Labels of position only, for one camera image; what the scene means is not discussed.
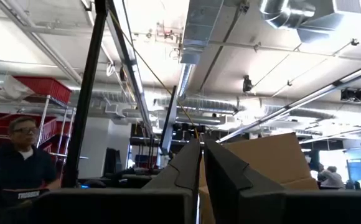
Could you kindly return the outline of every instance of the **ceiling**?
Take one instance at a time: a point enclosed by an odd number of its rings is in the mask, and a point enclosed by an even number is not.
[[[82,31],[91,33],[92,23],[83,3],[90,0],[13,0],[39,28]],[[210,37],[211,43],[202,52],[199,64],[193,69],[187,95],[233,98],[244,96],[243,77],[249,75],[257,96],[279,96],[285,102],[302,98],[340,77],[361,68],[361,30],[357,30],[358,46],[350,45],[351,37],[334,34],[330,40],[302,44],[295,30],[274,29],[262,18],[259,0],[250,0],[250,8],[240,14],[221,54],[212,66],[229,30],[240,0],[225,0]],[[189,1],[124,0],[129,26],[136,50],[167,87],[177,85],[182,65],[177,54],[178,40],[165,39],[168,32],[182,36]],[[115,76],[107,77],[110,61],[120,63],[113,39],[105,33],[95,82],[115,84]],[[90,35],[39,34],[82,76],[90,42]],[[161,85],[150,69],[138,58],[143,85],[152,93]],[[34,75],[68,79],[46,54],[41,51],[18,26],[0,10],[0,75]],[[361,88],[361,80],[350,87]],[[339,102],[340,92],[321,98]]]
[[[236,10],[235,7],[222,7],[211,40],[223,41]],[[273,96],[284,88],[278,96],[300,98],[361,68],[361,40],[356,47],[348,45],[350,41],[350,37],[336,34],[328,41],[302,44],[295,30],[274,29],[267,24],[261,18],[258,1],[251,0],[248,12],[239,17],[227,43],[260,44],[275,50],[258,48],[255,51],[224,46],[204,87],[200,89],[219,49],[218,45],[210,44],[195,69],[189,91],[242,94],[243,76],[249,75],[253,85],[256,85],[253,90],[257,95]],[[294,54],[278,49],[311,54]],[[336,53],[337,57],[326,56]],[[285,88],[288,81],[292,86]],[[361,80],[351,87],[361,88]],[[322,100],[339,101],[339,93],[325,96]]]

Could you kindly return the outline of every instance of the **black pole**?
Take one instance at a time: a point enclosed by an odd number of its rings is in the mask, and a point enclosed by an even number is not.
[[[78,162],[80,159],[81,146],[87,116],[89,102],[95,80],[96,67],[100,53],[101,39],[105,28],[107,8],[105,0],[95,0],[96,19],[93,26],[92,38],[89,46],[87,64],[83,75],[80,96],[78,98],[77,113],[74,119],[72,138],[67,154],[67,162],[63,171],[62,187],[75,187],[78,178]]]

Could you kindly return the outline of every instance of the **black equipment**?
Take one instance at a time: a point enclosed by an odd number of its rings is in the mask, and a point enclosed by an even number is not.
[[[50,192],[34,202],[31,219],[41,224],[195,223],[200,160],[200,144],[193,139],[142,189]]]
[[[122,164],[119,150],[107,148],[103,176],[113,175],[121,170]]]
[[[361,192],[285,190],[214,141],[204,162],[216,223],[361,223]]]
[[[248,93],[253,89],[253,84],[250,80],[250,77],[248,75],[244,76],[244,82],[243,82],[243,92]]]

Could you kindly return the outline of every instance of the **ceiling beam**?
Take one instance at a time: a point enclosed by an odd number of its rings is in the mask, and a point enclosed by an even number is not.
[[[110,0],[107,1],[107,3],[109,9],[107,18],[108,28],[111,32],[111,36],[113,37],[121,62],[124,65],[123,69],[125,74],[128,76],[132,84],[135,100],[138,103],[138,110],[141,112],[144,125],[149,136],[152,136],[154,133],[149,119],[148,106],[144,97],[138,61],[135,55],[135,50],[133,49],[131,29],[129,27],[125,5],[121,0]]]

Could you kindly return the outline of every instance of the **wall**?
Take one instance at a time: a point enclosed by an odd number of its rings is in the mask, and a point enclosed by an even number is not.
[[[122,168],[125,169],[129,137],[131,136],[131,124],[118,125],[110,120],[108,125],[108,146],[120,151]]]
[[[108,147],[108,118],[88,118],[82,141],[81,159],[78,165],[79,178],[101,177]]]

